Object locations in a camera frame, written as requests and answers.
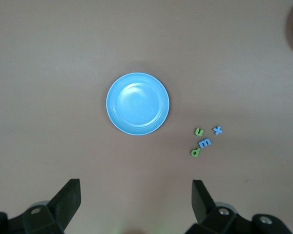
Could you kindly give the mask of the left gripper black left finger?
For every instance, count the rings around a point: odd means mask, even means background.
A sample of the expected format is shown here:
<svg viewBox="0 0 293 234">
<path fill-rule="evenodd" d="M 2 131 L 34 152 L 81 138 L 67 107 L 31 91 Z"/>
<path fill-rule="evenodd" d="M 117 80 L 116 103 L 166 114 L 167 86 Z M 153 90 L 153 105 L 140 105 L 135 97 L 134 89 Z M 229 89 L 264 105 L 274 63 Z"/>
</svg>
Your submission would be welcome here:
<svg viewBox="0 0 293 234">
<path fill-rule="evenodd" d="M 0 234 L 65 234 L 80 204 L 80 180 L 70 179 L 50 201 L 36 203 L 15 218 L 0 212 Z"/>
</svg>

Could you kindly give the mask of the blue plate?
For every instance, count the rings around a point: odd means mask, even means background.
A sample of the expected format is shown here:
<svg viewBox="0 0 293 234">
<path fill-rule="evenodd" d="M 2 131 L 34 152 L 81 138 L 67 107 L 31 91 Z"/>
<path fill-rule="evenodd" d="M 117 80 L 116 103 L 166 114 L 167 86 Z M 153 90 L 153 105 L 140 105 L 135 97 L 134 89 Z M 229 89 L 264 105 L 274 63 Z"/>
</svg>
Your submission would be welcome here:
<svg viewBox="0 0 293 234">
<path fill-rule="evenodd" d="M 111 85 L 105 105 L 116 128 L 129 135 L 143 136 L 164 124 L 170 100 L 161 81 L 150 74 L 135 72 L 121 76 Z"/>
</svg>

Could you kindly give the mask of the blue lowercase letter m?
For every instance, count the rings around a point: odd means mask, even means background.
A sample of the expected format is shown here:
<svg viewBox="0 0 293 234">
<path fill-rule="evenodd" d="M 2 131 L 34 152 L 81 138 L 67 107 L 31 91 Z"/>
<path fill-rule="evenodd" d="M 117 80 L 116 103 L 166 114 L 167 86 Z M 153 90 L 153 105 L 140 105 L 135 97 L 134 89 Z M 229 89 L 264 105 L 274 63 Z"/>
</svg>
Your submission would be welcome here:
<svg viewBox="0 0 293 234">
<path fill-rule="evenodd" d="M 209 138 L 202 139 L 198 142 L 198 146 L 203 149 L 211 145 L 211 140 Z"/>
</svg>

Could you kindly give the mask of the brown table cover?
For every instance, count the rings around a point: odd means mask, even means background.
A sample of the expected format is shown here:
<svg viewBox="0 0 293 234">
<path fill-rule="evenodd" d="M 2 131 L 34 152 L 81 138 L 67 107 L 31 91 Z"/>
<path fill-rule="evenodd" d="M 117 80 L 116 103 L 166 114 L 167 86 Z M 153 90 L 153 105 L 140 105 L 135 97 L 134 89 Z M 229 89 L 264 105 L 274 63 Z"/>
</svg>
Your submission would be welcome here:
<svg viewBox="0 0 293 234">
<path fill-rule="evenodd" d="M 143 136 L 105 105 L 135 72 L 170 100 Z M 72 178 L 82 203 L 66 234 L 184 234 L 194 179 L 293 232 L 293 0 L 0 0 L 0 211 Z"/>
</svg>

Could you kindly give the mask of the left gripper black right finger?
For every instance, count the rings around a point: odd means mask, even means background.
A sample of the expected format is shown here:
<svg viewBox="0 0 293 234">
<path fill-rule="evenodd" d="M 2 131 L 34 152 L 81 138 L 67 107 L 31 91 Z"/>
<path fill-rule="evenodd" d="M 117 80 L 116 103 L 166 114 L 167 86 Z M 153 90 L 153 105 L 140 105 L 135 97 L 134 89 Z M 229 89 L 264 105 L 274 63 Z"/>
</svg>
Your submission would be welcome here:
<svg viewBox="0 0 293 234">
<path fill-rule="evenodd" d="M 191 204 L 197 222 L 185 234 L 293 234 L 275 216 L 256 214 L 249 221 L 233 209 L 217 205 L 201 180 L 192 181 Z"/>
</svg>

